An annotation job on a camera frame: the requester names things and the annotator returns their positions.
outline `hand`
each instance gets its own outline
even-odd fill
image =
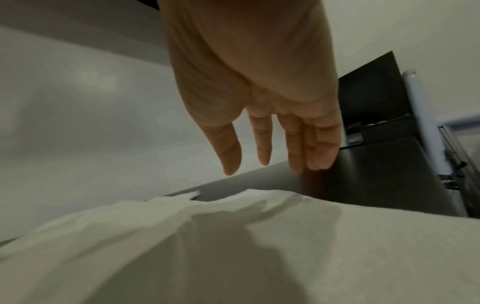
[[[159,0],[178,89],[226,175],[242,150],[232,122],[246,109],[260,163],[272,153],[272,115],[293,172],[327,169],[342,117],[332,42],[319,0]]]

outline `white cloth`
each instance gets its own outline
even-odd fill
[[[1,303],[480,300],[478,220],[284,191],[189,198],[70,215],[0,248]]]

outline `dark countertop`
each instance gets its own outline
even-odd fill
[[[286,190],[345,204],[459,216],[413,136],[343,148],[327,171],[292,174],[288,164],[226,178],[171,195],[199,190],[213,201],[246,189]]]

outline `white fabric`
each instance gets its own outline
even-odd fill
[[[189,198],[74,214],[0,248],[1,303],[479,302],[480,221],[284,191]]]

